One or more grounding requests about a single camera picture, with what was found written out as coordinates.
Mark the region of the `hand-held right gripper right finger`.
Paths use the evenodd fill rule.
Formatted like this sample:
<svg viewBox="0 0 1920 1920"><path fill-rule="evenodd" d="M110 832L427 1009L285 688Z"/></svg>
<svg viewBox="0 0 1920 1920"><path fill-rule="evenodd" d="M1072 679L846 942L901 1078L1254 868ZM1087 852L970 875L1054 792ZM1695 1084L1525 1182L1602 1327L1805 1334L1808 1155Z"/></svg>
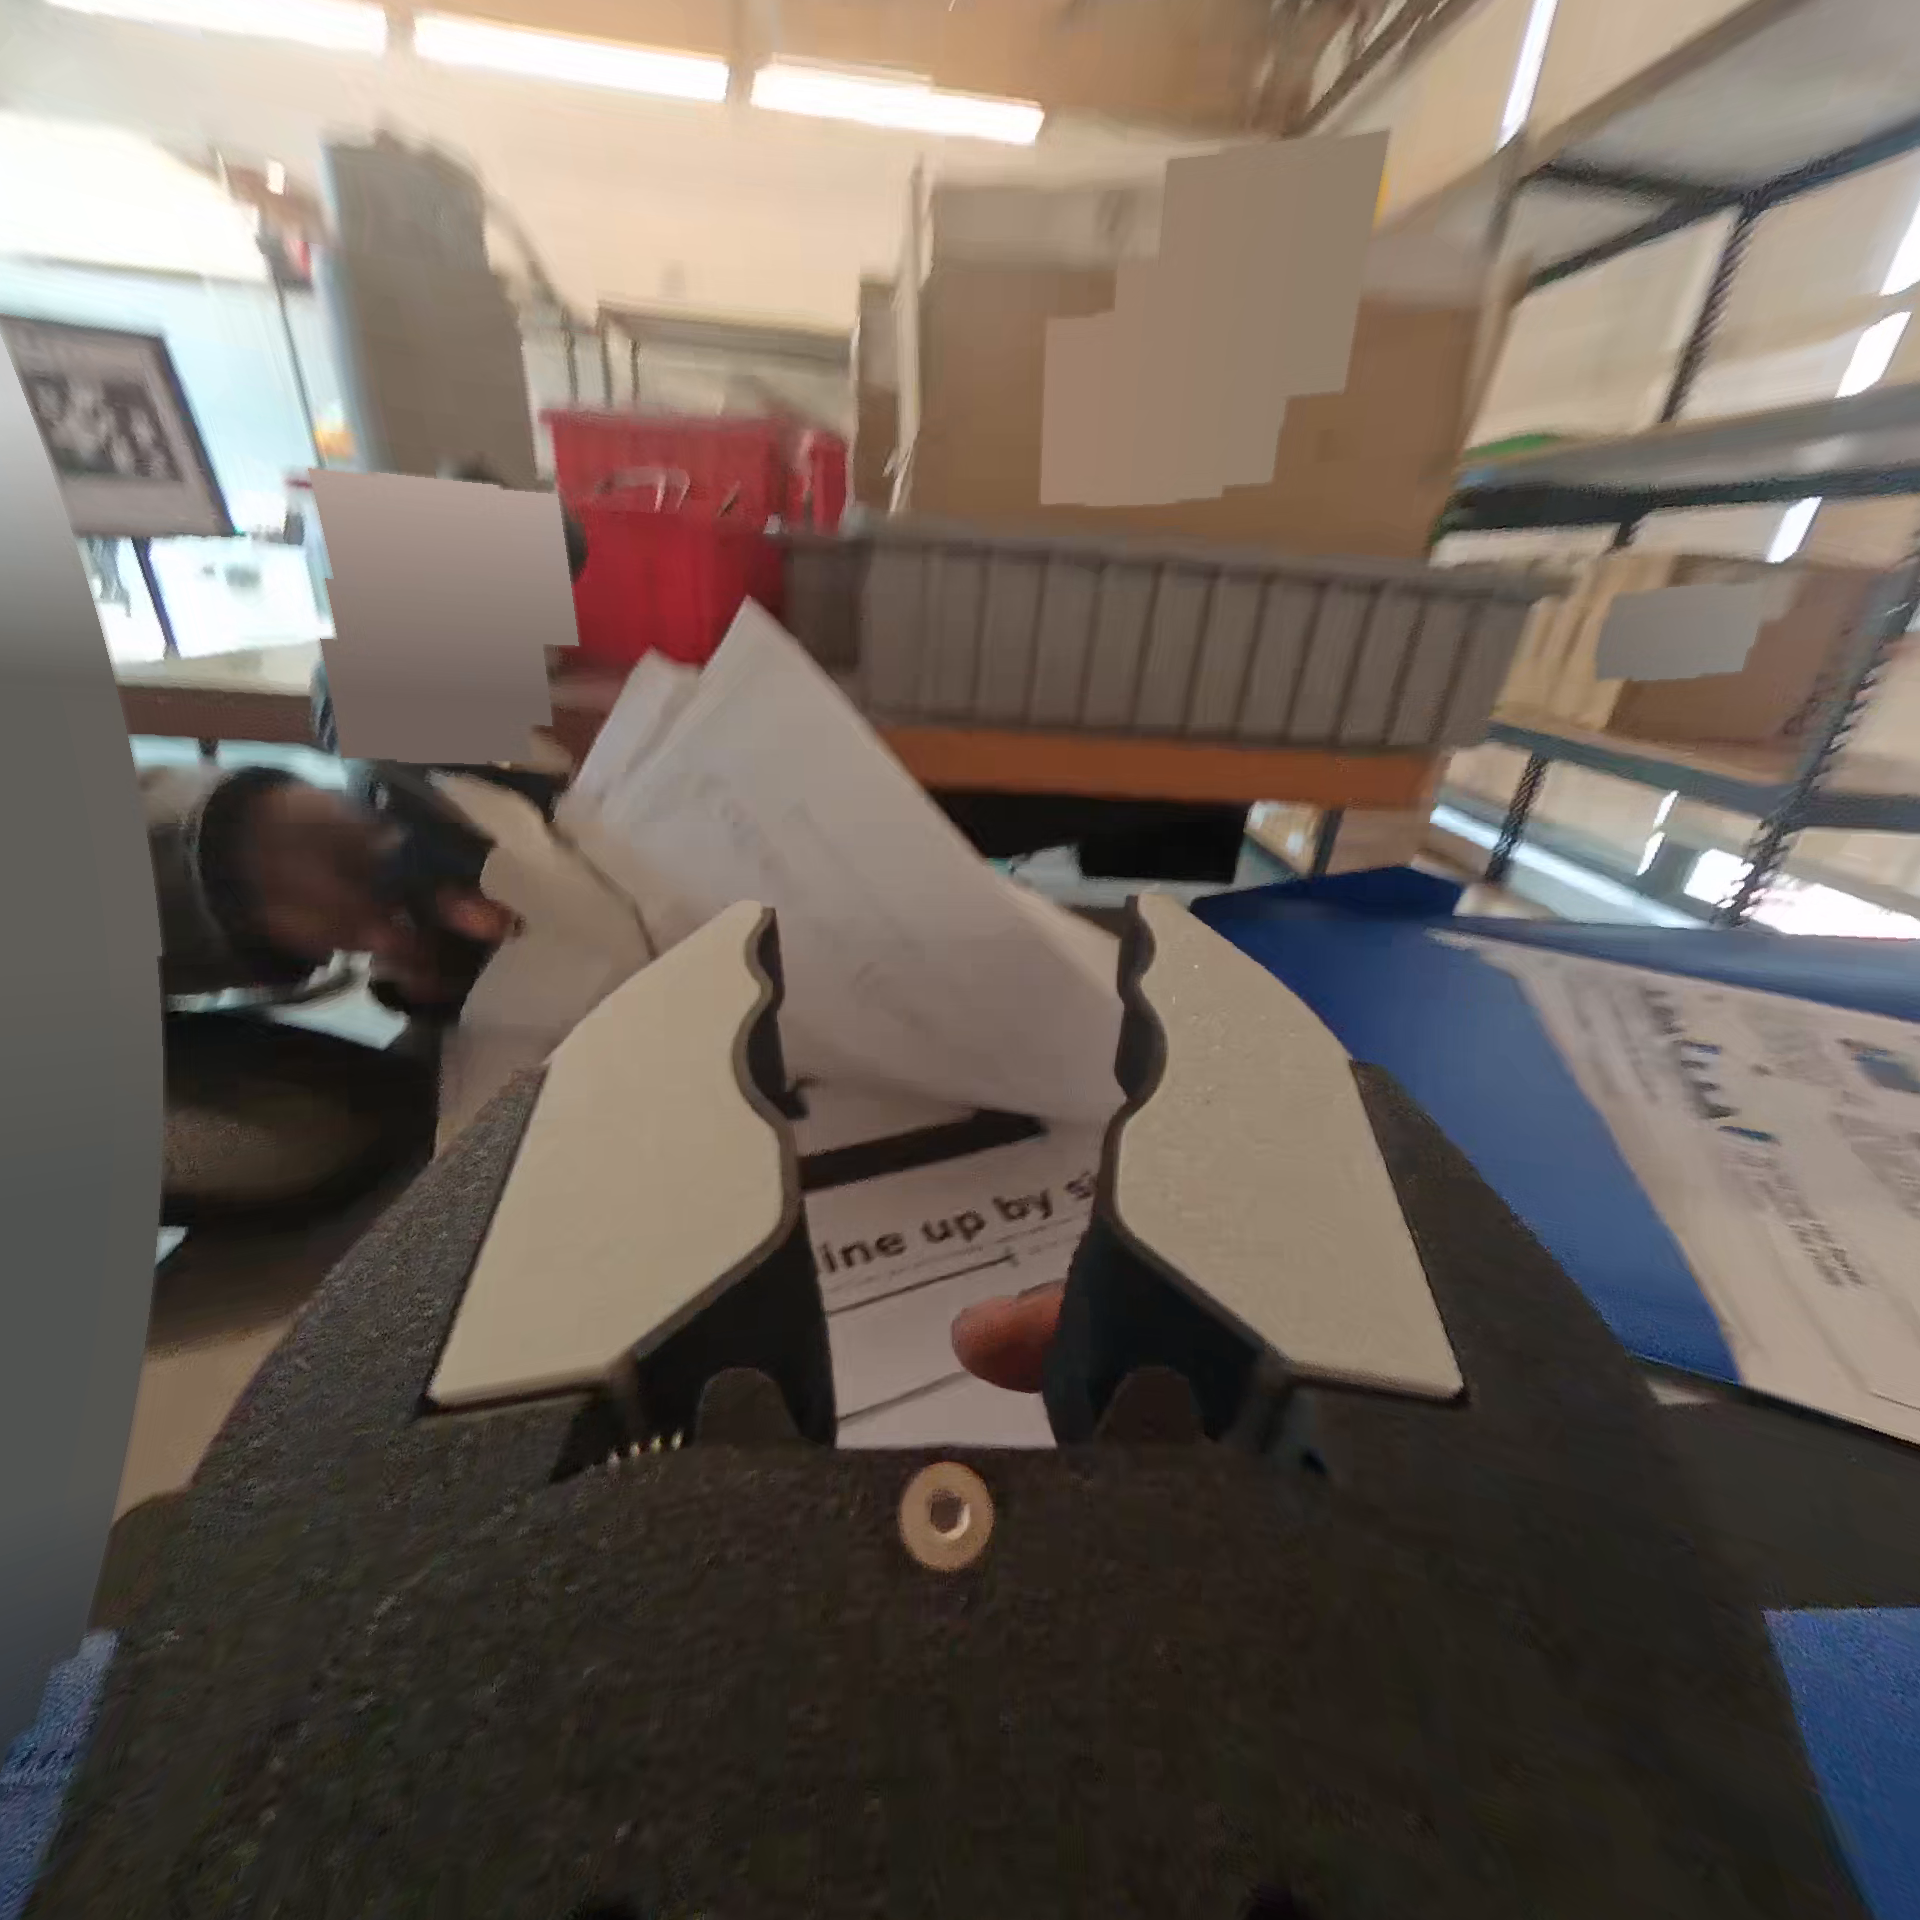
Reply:
<svg viewBox="0 0 1920 1920"><path fill-rule="evenodd" d="M1456 1404L1465 1379L1341 1038L1173 897L1130 903L1118 992L1101 1207L1121 1246L1287 1377Z"/></svg>

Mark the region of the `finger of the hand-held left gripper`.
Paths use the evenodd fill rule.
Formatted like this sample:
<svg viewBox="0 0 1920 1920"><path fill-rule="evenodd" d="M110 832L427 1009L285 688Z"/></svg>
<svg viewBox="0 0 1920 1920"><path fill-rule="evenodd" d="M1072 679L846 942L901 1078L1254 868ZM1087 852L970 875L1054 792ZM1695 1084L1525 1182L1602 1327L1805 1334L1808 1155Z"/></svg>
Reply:
<svg viewBox="0 0 1920 1920"><path fill-rule="evenodd" d="M478 890L512 916L493 974L512 994L610 994L656 950L633 900L594 868L521 793L480 782L477 830L487 841Z"/></svg>

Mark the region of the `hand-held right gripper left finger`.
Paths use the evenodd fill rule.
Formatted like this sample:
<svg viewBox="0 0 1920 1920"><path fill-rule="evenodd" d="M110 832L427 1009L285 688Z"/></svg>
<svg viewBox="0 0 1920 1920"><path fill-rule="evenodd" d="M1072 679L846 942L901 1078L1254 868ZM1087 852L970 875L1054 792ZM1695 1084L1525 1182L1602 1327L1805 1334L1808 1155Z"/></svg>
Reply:
<svg viewBox="0 0 1920 1920"><path fill-rule="evenodd" d="M425 1383L438 1410L610 1386L801 1224L770 908L729 906L551 1054Z"/></svg>

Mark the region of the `white paper sheet large print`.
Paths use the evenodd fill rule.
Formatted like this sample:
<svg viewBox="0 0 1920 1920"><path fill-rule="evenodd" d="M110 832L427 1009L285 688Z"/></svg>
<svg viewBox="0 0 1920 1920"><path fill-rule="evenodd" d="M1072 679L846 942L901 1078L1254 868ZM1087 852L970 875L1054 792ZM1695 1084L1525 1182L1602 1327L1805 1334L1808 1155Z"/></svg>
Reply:
<svg viewBox="0 0 1920 1920"><path fill-rule="evenodd" d="M555 828L571 847L607 841L647 856L689 847L689 824L661 809L658 793L643 778L703 679L699 666L658 654L635 663L558 806Z"/></svg>

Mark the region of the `white sheet bold black text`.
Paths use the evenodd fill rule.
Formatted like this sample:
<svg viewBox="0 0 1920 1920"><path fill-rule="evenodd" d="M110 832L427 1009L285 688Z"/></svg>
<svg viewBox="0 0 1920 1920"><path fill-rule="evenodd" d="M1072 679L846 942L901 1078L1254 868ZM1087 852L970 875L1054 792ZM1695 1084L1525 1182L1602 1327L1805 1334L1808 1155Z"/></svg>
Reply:
<svg viewBox="0 0 1920 1920"><path fill-rule="evenodd" d="M1088 1228L1101 1132L984 1118L977 1140L874 1138L909 1163L807 1194L841 1450L1051 1450L1041 1396L975 1379L970 1308L1063 1284Z"/></svg>

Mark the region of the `person's left forearm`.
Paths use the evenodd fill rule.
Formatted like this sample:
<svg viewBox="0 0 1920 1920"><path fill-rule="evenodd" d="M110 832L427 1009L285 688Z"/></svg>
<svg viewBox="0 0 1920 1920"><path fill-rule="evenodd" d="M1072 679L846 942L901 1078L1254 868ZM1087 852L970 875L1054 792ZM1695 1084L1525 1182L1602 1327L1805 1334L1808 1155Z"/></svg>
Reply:
<svg viewBox="0 0 1920 1920"><path fill-rule="evenodd" d="M161 923L161 992L194 1000L257 983L234 939L227 841L243 799L218 766L138 766Z"/></svg>

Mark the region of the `person's left hand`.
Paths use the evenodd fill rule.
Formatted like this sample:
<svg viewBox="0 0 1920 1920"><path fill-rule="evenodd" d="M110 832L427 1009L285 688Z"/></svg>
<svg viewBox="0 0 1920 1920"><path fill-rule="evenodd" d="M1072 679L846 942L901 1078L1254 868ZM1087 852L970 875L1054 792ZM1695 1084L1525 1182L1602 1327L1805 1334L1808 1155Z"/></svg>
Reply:
<svg viewBox="0 0 1920 1920"><path fill-rule="evenodd" d="M415 930L375 895L377 828L371 808L281 770L237 770L243 799L227 841L232 934L247 960L315 972L334 959L362 963L374 994L393 1012L454 1020L486 963L512 936Z"/></svg>

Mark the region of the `person's right hand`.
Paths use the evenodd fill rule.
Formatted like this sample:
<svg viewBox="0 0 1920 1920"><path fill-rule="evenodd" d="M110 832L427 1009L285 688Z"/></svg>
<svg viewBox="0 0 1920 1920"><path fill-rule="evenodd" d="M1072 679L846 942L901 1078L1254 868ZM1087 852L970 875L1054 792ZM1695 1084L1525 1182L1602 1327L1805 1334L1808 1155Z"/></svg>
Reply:
<svg viewBox="0 0 1920 1920"><path fill-rule="evenodd" d="M952 1352L975 1380L1037 1396L1063 1304L1063 1282L975 1304L952 1322Z"/></svg>

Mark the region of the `blue folder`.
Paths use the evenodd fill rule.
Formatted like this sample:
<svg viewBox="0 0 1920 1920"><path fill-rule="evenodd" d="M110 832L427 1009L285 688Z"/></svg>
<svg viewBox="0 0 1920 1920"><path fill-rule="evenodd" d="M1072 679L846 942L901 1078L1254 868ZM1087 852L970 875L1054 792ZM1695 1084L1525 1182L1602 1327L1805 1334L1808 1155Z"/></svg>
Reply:
<svg viewBox="0 0 1920 1920"><path fill-rule="evenodd" d="M1296 881L1193 914L1277 974L1351 1057L1392 1075L1642 1361L1743 1386L1673 1236L1521 990L1441 934L1917 1017L1917 942L1770 928L1461 916L1416 871Z"/></svg>

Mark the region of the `black mesh office chair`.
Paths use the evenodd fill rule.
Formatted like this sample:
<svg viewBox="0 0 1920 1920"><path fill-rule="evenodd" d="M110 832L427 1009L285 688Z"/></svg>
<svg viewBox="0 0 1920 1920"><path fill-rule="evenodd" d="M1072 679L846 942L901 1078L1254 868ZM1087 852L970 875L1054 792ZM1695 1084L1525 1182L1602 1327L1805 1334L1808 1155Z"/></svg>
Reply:
<svg viewBox="0 0 1920 1920"><path fill-rule="evenodd" d="M369 1044L259 1003L163 1003L161 1225L288 1231L416 1174L442 1104L442 1038Z"/></svg>

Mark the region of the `red plastic crate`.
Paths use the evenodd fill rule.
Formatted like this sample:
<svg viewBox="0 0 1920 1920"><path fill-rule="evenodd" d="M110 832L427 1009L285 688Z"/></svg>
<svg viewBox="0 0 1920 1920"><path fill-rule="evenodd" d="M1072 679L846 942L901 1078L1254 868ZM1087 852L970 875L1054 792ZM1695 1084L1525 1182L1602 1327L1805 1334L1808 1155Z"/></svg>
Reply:
<svg viewBox="0 0 1920 1920"><path fill-rule="evenodd" d="M831 427L607 407L544 407L539 425L589 544L574 609L592 666L705 666L745 604L785 612L785 537L833 535L849 505Z"/></svg>

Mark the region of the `printed newspaper sheet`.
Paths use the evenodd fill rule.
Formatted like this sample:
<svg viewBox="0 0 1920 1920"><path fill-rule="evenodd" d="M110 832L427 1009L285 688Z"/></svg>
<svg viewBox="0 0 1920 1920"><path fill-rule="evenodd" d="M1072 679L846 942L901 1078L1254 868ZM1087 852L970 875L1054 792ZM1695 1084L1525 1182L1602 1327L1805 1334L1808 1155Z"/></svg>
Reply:
<svg viewBox="0 0 1920 1920"><path fill-rule="evenodd" d="M1776 1402L1918 1440L1918 1023L1471 934Z"/></svg>

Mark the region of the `grey tall cabinet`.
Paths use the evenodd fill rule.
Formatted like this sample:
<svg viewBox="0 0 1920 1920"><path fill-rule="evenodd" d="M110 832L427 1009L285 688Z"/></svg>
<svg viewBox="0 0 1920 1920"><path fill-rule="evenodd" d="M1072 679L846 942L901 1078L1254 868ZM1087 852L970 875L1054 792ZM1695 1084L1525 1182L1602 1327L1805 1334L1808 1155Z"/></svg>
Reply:
<svg viewBox="0 0 1920 1920"><path fill-rule="evenodd" d="M375 132L320 147L320 190L318 288L359 465L534 489L521 324L478 176Z"/></svg>

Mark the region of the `framed black picture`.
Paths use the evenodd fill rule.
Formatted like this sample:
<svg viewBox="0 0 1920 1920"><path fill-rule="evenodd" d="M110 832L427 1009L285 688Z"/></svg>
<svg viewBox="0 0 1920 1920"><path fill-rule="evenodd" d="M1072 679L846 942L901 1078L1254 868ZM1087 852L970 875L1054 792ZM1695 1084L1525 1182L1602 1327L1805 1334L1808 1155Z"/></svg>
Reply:
<svg viewBox="0 0 1920 1920"><path fill-rule="evenodd" d="M75 537L237 535L163 336L21 315L3 331Z"/></svg>

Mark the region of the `grey ribbed plastic bin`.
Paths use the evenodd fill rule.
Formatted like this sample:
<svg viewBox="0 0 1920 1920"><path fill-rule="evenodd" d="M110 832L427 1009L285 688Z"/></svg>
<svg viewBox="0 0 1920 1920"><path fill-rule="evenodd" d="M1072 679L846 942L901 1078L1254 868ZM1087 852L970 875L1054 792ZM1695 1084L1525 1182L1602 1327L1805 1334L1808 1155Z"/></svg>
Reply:
<svg viewBox="0 0 1920 1920"><path fill-rule="evenodd" d="M1441 753L1558 583L1499 567L1008 535L785 534L785 625L874 722Z"/></svg>

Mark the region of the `large cardboard box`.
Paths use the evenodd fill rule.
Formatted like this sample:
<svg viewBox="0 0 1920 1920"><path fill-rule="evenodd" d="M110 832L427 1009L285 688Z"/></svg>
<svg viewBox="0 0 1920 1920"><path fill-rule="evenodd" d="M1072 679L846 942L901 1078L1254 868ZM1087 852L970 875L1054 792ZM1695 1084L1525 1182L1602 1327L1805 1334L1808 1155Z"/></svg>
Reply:
<svg viewBox="0 0 1920 1920"><path fill-rule="evenodd" d="M1441 266L1365 288L1327 248L943 260L901 377L898 512L1417 560L1519 305L1514 272Z"/></svg>

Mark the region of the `cardboard box on rack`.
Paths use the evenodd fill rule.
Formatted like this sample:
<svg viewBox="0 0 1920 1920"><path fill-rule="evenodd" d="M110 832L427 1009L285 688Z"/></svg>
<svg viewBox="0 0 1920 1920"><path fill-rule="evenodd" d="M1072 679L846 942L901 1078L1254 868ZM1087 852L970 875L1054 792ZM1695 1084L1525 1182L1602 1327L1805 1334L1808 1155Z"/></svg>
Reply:
<svg viewBox="0 0 1920 1920"><path fill-rule="evenodd" d="M1882 588L1872 567L1615 551L1530 615L1496 716L1781 753L1834 695Z"/></svg>

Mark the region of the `blue flat sheet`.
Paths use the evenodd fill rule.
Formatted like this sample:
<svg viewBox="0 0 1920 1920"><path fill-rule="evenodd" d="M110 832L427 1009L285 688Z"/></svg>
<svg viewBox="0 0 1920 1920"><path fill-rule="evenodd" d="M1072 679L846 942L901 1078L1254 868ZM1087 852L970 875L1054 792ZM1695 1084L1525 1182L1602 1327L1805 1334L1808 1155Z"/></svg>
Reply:
<svg viewBox="0 0 1920 1920"><path fill-rule="evenodd" d="M121 1638L93 1631L81 1649L46 1678L39 1710L3 1762L3 1833L16 1833L58 1818L90 1747L105 1678Z"/></svg>

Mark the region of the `ceiling light panel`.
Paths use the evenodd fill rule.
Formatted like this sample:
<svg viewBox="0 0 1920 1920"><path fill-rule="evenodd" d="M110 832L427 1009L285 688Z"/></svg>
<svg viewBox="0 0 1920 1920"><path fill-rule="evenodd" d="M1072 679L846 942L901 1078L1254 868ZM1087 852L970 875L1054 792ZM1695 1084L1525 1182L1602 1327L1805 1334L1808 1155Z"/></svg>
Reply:
<svg viewBox="0 0 1920 1920"><path fill-rule="evenodd" d="M901 71L769 63L754 68L750 108L915 137L957 137L1031 148L1047 111L1025 99L938 87Z"/></svg>
<svg viewBox="0 0 1920 1920"><path fill-rule="evenodd" d="M722 58L534 32L446 12L415 15L415 49L418 60L449 68L672 103L722 106L733 90Z"/></svg>

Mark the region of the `metal shelving rack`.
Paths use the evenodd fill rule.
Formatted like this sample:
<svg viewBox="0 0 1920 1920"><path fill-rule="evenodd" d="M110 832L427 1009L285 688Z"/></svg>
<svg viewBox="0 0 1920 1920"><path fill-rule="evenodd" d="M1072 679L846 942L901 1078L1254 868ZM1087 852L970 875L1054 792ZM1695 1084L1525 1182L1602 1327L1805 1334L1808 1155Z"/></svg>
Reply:
<svg viewBox="0 0 1920 1920"><path fill-rule="evenodd" d="M1659 418L1653 427L1601 441L1521 440L1504 451L1461 457L1448 507L1434 537L1514 535L1552 528L1611 527L1626 547L1643 519L1663 512L1785 507L1801 497L1850 502L1917 497L1917 398L1903 391L1877 398L1800 403L1755 416L1683 422L1678 414L1705 369L1722 311L1734 292L1747 246L1776 209L1851 182L1917 154L1918 121L1870 132L1785 175L1755 184L1689 184L1574 161L1549 161L1521 186L1665 196L1667 209L1593 248L1559 257L1523 282L1523 292L1591 272L1647 249L1710 217L1734 212L1697 321L1675 359ZM1861 636L1850 641L1835 692L1818 710L1806 745L1781 780L1689 772L1680 788L1695 801L1737 809L1758 820L1745 852L1745 873L1715 922L1747 922L1755 900L1783 873L1791 843L1808 830L1917 835L1917 792L1886 796L1839 782L1840 753L1851 742L1880 688L1898 638L1917 612L1917 559L1893 575L1893 593Z"/></svg>

